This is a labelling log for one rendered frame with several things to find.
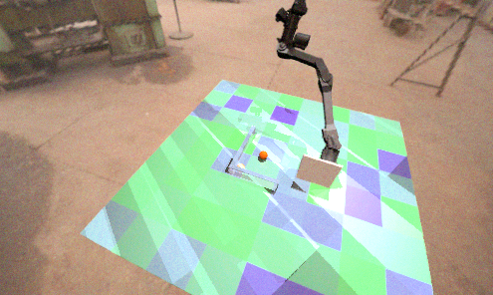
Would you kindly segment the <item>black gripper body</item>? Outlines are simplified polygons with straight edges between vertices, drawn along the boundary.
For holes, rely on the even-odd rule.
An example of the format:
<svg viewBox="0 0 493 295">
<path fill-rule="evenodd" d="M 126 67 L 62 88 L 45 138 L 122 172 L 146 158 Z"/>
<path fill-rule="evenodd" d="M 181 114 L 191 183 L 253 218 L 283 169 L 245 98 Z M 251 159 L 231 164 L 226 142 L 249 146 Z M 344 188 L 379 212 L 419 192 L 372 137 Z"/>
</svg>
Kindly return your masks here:
<svg viewBox="0 0 493 295">
<path fill-rule="evenodd" d="M 291 29 L 291 30 L 294 30 L 296 32 L 296 29 L 298 29 L 299 21 L 301 20 L 302 16 L 307 14 L 307 10 L 308 10 L 307 8 L 304 8 L 303 6 L 295 4 L 292 7 L 292 10 L 291 10 L 292 12 L 291 11 L 289 12 L 289 16 L 291 13 L 292 18 L 291 18 L 289 23 L 287 23 L 287 22 L 285 23 L 284 28 Z"/>
</svg>

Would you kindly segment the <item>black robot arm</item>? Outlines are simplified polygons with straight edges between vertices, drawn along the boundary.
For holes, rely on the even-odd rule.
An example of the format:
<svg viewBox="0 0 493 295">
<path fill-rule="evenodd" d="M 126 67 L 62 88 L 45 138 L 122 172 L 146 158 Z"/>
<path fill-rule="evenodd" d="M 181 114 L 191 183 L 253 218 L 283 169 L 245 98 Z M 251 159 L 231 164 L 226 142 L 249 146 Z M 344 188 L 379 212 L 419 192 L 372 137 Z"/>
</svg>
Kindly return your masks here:
<svg viewBox="0 0 493 295">
<path fill-rule="evenodd" d="M 290 13 L 289 16 L 285 9 L 281 7 L 276 13 L 275 17 L 275 21 L 278 22 L 281 20 L 281 22 L 284 23 L 284 26 L 286 22 L 290 22 L 292 15 Z M 305 50 L 305 48 L 308 47 L 311 35 L 304 33 L 297 33 L 295 37 L 294 35 L 294 30 L 287 28 L 283 29 L 281 39 L 277 38 L 277 40 L 279 41 L 277 45 L 277 53 L 278 56 L 282 59 L 292 59 L 316 69 L 317 77 L 319 80 L 318 86 L 323 100 L 325 123 L 324 128 L 321 129 L 321 132 L 322 139 L 326 145 L 323 148 L 320 159 L 336 163 L 340 153 L 338 149 L 340 149 L 342 145 L 339 141 L 338 131 L 334 124 L 332 103 L 332 87 L 334 77 L 329 72 L 329 69 L 326 66 L 323 58 L 316 57 L 314 55 L 305 53 L 294 48 L 296 47 Z"/>
</svg>

